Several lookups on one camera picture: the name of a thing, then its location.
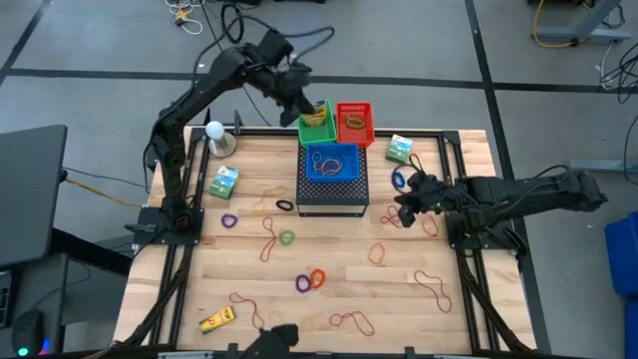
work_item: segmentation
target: wooden tabletop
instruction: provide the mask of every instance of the wooden tabletop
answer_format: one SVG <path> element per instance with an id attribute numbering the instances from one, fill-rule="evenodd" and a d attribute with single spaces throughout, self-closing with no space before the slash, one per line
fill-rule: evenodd
<path id="1" fill-rule="evenodd" d="M 190 128 L 185 134 L 188 139 Z M 468 176 L 493 176 L 485 132 L 460 134 Z M 420 157 L 424 170 L 441 178 L 435 140 L 413 140 L 412 153 Z M 444 217 L 420 214 L 411 228 L 380 223 L 396 195 L 390 183 L 396 164 L 385 160 L 389 142 L 389 138 L 377 138 L 368 148 L 370 206 L 362 218 L 300 217 L 296 210 L 285 212 L 275 206 L 278 199 L 294 202 L 296 137 L 238 137 L 233 156 L 223 160 L 210 157 L 206 188 L 220 165 L 239 169 L 239 179 L 230 200 L 203 194 L 203 235 L 192 258 L 178 349 L 225 350 L 228 343 L 236 342 L 241 350 L 255 340 L 258 333 L 251 324 L 252 305 L 228 300 L 231 292 L 237 292 L 255 300 L 265 328 L 283 323 L 299 326 L 300 340 L 294 351 L 401 353 L 404 347 L 414 346 L 417 353 L 470 353 L 457 259 L 449 248 Z M 198 169 L 201 146 L 195 155 L 194 171 Z M 452 147 L 448 151 L 454 169 Z M 195 182 L 196 176 L 192 176 L 191 188 Z M 266 211 L 254 213 L 252 206 L 263 191 L 278 185 L 284 185 L 286 193 L 266 198 Z M 162 198 L 161 175 L 156 171 L 149 204 L 158 206 Z M 239 217 L 237 226 L 226 229 L 221 225 L 225 213 Z M 266 215 L 273 218 L 275 232 L 292 229 L 296 239 L 289 246 L 277 242 L 269 261 L 262 262 L 259 254 L 271 238 L 262 226 Z M 422 220 L 426 230 L 436 235 L 424 231 Z M 383 244 L 386 252 L 380 265 L 368 259 L 376 243 Z M 114 339 L 127 338 L 155 303 L 165 252 L 165 246 L 149 245 L 136 258 Z M 381 255 L 378 246 L 372 254 L 375 260 Z M 519 339 L 535 347 L 516 260 L 505 250 L 485 250 L 483 256 L 494 306 Z M 326 272 L 325 284 L 305 294 L 297 292 L 296 276 L 310 274 L 314 268 Z M 452 300 L 449 313 L 438 307 L 433 290 L 415 282 L 417 270 L 443 280 L 443 291 Z M 442 309 L 447 311 L 450 304 L 441 295 L 438 281 L 425 276 L 419 279 L 437 292 Z M 231 304 L 237 319 L 202 335 L 198 322 Z M 160 342 L 167 339 L 171 306 L 164 316 Z M 481 344 L 486 347 L 483 315 L 476 301 L 475 307 Z M 354 311 L 366 315 L 374 326 L 374 335 L 363 335 L 352 318 L 339 327 L 329 322 L 334 313 Z M 360 320 L 360 324 L 369 330 L 365 322 Z"/>

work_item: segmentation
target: table leg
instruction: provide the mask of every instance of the table leg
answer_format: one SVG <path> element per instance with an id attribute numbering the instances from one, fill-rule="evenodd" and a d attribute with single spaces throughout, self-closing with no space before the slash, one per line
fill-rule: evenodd
<path id="1" fill-rule="evenodd" d="M 122 276 L 129 276 L 132 263 L 125 255 L 79 239 L 57 228 L 53 228 L 51 233 L 50 252 L 66 253 L 73 259 Z"/>

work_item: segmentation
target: black box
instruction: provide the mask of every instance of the black box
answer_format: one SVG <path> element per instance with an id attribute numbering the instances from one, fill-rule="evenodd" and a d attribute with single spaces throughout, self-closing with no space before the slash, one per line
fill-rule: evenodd
<path id="1" fill-rule="evenodd" d="M 366 149 L 359 149 L 359 178 L 348 182 L 313 182 L 306 176 L 306 150 L 297 151 L 297 210 L 301 216 L 355 216 L 366 213 L 368 193 L 368 159 Z"/>

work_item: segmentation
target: concrete floor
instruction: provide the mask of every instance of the concrete floor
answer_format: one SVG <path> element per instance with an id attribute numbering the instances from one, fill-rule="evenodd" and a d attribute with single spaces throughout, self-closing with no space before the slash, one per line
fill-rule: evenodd
<path id="1" fill-rule="evenodd" d="M 204 29 L 201 35 L 190 36 L 172 26 L 160 0 L 53 0 L 19 56 L 12 59 L 12 47 L 41 1 L 0 0 L 0 64 L 10 60 L 0 71 L 0 132 L 65 124 L 69 127 L 65 166 L 143 181 L 141 156 L 151 124 L 188 82 L 154 80 L 152 74 L 142 76 L 147 80 L 131 80 L 123 72 L 187 73 L 211 34 Z M 528 37 L 534 8 L 525 1 L 475 3 L 495 82 L 596 85 L 594 67 L 606 46 L 541 49 Z M 638 4 L 623 5 L 628 21 L 624 29 L 638 37 Z M 220 4 L 209 6 L 215 12 L 220 8 Z M 378 127 L 486 130 L 500 168 L 464 0 L 328 0 L 325 5 L 265 0 L 249 13 L 284 32 L 333 25 L 335 38 L 304 59 L 313 75 L 350 77 L 359 84 L 370 77 L 443 80 L 422 86 L 401 81 L 315 84 L 307 94 L 311 99 L 372 102 Z M 540 23 L 573 23 L 582 15 L 579 7 L 547 6 Z M 193 18 L 203 20 L 198 11 Z M 247 24 L 248 41 L 257 41 L 262 34 L 262 28 Z M 303 48 L 313 41 L 295 44 Z M 634 43 L 614 48 L 609 66 Z M 213 49 L 202 59 L 202 71 L 216 54 Z M 66 72 L 44 78 L 37 72 L 25 76 L 19 69 Z M 79 71 L 102 79 L 81 78 L 87 73 Z M 249 91 L 261 112 L 276 123 L 279 110 Z M 625 132 L 636 115 L 635 100 L 620 106 L 608 94 L 497 91 L 496 99 L 517 177 L 572 159 L 620 159 Z M 246 125 L 261 125 L 243 92 L 224 94 L 211 106 L 213 118 L 223 122 L 231 120 L 235 109 Z M 140 188 L 74 178 L 129 201 L 142 203 L 146 198 Z M 620 176 L 596 178 L 610 198 L 603 208 L 595 213 L 531 216 L 526 219 L 527 230 L 551 351 L 623 358 L 623 302 L 611 287 L 603 228 L 635 210 L 638 188 Z M 127 234 L 123 225 L 136 219 L 134 209 L 68 184 L 60 186 L 56 226 L 79 237 L 95 242 L 121 237 Z M 83 342 L 100 347 L 110 339 L 124 281 L 95 271 L 90 282 L 70 289 L 65 322 L 83 323 L 67 331 L 69 349 L 82 349 L 78 343 Z M 83 272 L 72 267 L 70 278 L 74 275 Z"/>

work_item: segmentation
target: yellow package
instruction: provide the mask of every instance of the yellow package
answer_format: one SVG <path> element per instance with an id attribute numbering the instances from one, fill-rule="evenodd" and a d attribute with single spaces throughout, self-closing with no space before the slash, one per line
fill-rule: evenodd
<path id="1" fill-rule="evenodd" d="M 235 320 L 235 313 L 231 306 L 227 306 L 200 321 L 199 329 L 201 329 L 201 334 L 206 334 L 233 320 Z"/>

